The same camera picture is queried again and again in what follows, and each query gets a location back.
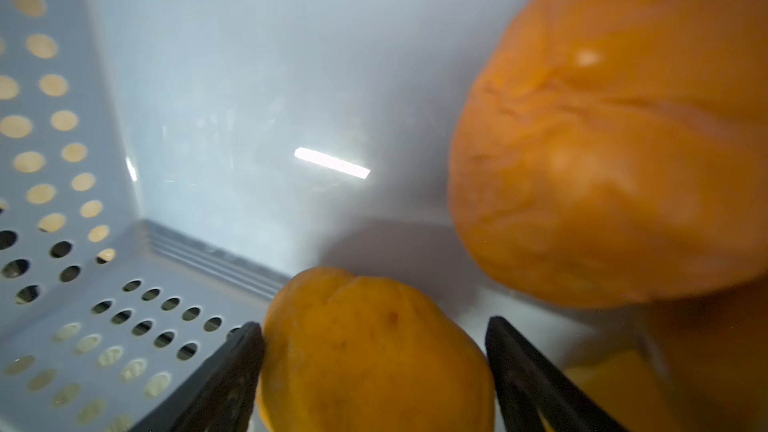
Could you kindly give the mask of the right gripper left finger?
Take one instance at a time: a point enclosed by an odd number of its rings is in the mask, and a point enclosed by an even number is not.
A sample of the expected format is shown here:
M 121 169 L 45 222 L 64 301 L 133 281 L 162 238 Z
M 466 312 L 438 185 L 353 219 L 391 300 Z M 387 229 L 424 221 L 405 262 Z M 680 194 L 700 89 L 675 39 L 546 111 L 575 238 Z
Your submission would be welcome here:
M 246 432 L 264 356 L 261 326 L 255 322 L 245 323 L 132 429 Z

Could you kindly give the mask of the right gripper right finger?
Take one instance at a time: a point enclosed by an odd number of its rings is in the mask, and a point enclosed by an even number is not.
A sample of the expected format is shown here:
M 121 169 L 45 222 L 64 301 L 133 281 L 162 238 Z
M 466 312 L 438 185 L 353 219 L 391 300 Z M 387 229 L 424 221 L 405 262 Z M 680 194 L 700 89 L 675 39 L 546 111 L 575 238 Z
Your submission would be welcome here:
M 489 319 L 485 348 L 507 431 L 626 431 L 505 318 Z

